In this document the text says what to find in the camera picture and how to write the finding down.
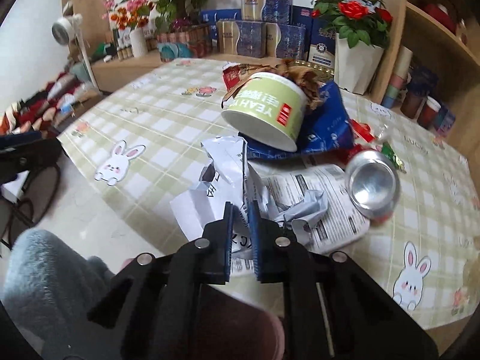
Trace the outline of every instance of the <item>gift box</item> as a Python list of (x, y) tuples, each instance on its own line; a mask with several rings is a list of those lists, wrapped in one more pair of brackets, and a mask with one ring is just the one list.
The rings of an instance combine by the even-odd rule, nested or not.
[(292, 6), (292, 26), (302, 27), (305, 29), (305, 37), (303, 42), (304, 61), (308, 60), (308, 51), (310, 49), (311, 29), (314, 25), (314, 19), (311, 17), (311, 8)]
[(290, 24), (292, 0), (241, 0), (242, 20)]
[(223, 54), (265, 56), (266, 27), (261, 21), (226, 21), (217, 22), (218, 49)]
[(219, 20), (240, 20), (242, 17), (241, 9), (212, 9), (200, 12), (202, 22), (210, 25), (212, 40), (218, 40), (217, 21)]
[(305, 116), (297, 139), (297, 151), (287, 152), (264, 145), (241, 133), (247, 141), (247, 158), (277, 160), (328, 152), (334, 149), (351, 149), (354, 144), (349, 115), (343, 105), (340, 90), (333, 81), (323, 85), (319, 96), (325, 103)]
[(266, 23), (266, 53), (268, 56), (282, 59), (302, 59), (304, 42), (304, 28)]
[(309, 62), (335, 68), (335, 30), (325, 31), (325, 20), (315, 19), (311, 29)]

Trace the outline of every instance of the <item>pile of clothes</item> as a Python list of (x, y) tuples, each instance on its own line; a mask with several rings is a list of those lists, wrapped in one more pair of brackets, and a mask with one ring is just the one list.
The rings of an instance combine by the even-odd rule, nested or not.
[(42, 132), (42, 137), (57, 135), (57, 127), (73, 111), (73, 104), (98, 96), (90, 82), (81, 82), (71, 73), (61, 73), (28, 100), (11, 104), (0, 122), (0, 136), (30, 131)]

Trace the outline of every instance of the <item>blue plastic bag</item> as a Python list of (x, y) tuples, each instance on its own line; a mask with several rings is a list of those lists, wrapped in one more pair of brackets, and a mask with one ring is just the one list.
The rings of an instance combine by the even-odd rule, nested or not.
[(323, 85), (319, 90), (320, 98), (325, 103), (307, 115), (302, 123), (297, 139), (297, 151), (292, 153), (258, 142), (242, 133), (247, 141), (247, 158), (280, 160), (328, 152), (334, 149), (351, 149), (353, 132), (349, 124), (349, 115), (343, 105), (340, 90), (333, 81)]

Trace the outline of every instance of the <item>white paper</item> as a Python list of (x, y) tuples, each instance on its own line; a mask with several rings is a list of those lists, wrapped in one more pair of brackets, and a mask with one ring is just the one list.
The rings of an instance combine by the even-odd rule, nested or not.
[(311, 252), (325, 254), (339, 249), (360, 238), (370, 226), (370, 221), (351, 202), (344, 174), (340, 167), (327, 164), (272, 175), (264, 180), (275, 201), (287, 206), (300, 202), (307, 190), (326, 194), (328, 210), (325, 216), (315, 226), (304, 227), (305, 232), (310, 233), (310, 241), (305, 246)]
[(338, 249), (368, 230), (369, 221), (351, 203), (339, 167), (317, 166), (261, 179), (247, 162), (246, 145), (241, 137), (203, 141), (210, 162), (199, 181), (170, 203), (189, 241), (201, 237), (205, 225), (223, 218), (226, 202), (234, 205), (232, 275), (253, 272), (247, 212), (254, 200), (262, 218), (281, 226), (286, 222), (298, 242), (316, 253)]

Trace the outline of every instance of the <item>checkered tablecloth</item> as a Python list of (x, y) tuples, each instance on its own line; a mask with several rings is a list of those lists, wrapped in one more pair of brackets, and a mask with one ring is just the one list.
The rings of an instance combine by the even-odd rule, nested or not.
[[(186, 242), (169, 203), (198, 180), (207, 162), (200, 142), (237, 133), (220, 116), (225, 64), (207, 59), (165, 64), (103, 100), (59, 137), (107, 204), (165, 254)], [(480, 293), (480, 259), (474, 244), (480, 214), (466, 159), (446, 144), (443, 149), (436, 146), (431, 133), (405, 117), (347, 92), (343, 98), (350, 117), (358, 122), (373, 130), (384, 123), (392, 127), (392, 147), (406, 167), (400, 174), (402, 195), (394, 216), (345, 250), (392, 297), (402, 284), (402, 291), (408, 290), (405, 278), (399, 279), (405, 263), (418, 264), (413, 269), (423, 284), (421, 299), (414, 309), (403, 306), (423, 328), (472, 314)], [(109, 159), (121, 141), (126, 144), (120, 154), (131, 159), (123, 162), (128, 167), (124, 178), (109, 185), (109, 177), (96, 175), (105, 173), (106, 166), (116, 171)], [(264, 176), (303, 165), (298, 160), (257, 161), (254, 167)], [(407, 243), (415, 259), (406, 257)], [(232, 280), (226, 289), (282, 312), (280, 285), (259, 285), (246, 276)]]

